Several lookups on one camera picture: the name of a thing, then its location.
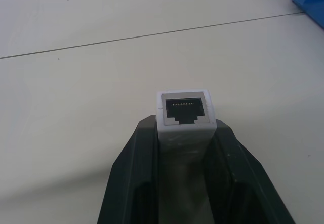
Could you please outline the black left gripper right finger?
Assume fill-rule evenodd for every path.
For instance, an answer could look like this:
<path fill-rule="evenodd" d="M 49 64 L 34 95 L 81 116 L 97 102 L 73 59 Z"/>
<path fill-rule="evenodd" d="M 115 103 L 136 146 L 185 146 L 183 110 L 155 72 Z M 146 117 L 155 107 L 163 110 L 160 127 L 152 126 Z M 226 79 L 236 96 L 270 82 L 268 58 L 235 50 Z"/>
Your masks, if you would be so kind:
<path fill-rule="evenodd" d="M 296 224 L 262 164 L 217 120 L 204 155 L 214 224 Z"/>

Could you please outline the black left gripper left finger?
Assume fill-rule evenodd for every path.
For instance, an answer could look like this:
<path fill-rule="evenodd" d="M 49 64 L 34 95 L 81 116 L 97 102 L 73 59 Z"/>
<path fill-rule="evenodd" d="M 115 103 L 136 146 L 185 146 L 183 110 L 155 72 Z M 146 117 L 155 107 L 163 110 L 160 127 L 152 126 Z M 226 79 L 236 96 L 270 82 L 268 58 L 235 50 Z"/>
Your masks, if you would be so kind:
<path fill-rule="evenodd" d="M 156 115 L 150 115 L 112 164 L 97 224 L 160 224 L 161 160 Z"/>

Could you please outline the white ethernet coupler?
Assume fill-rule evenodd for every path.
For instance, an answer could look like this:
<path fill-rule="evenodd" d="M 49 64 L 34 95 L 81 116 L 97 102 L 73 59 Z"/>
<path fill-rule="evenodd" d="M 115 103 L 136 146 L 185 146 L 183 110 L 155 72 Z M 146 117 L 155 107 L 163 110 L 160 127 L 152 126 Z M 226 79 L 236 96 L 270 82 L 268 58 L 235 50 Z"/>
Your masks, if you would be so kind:
<path fill-rule="evenodd" d="M 159 224 L 213 224 L 203 157 L 217 129 L 208 90 L 157 94 Z"/>

